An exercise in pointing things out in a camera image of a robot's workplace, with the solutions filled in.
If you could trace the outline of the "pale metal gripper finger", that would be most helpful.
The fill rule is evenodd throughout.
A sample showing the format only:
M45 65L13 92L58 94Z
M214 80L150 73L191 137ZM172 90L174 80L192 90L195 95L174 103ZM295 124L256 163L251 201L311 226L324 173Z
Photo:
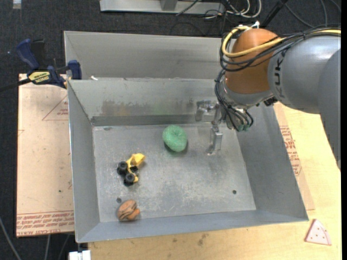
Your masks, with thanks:
M219 129L218 122L213 121L210 128L210 143L208 154L214 154L221 149L223 133Z
M196 102L195 120L202 121L205 115L213 115L217 111L217 103L211 100L201 100Z

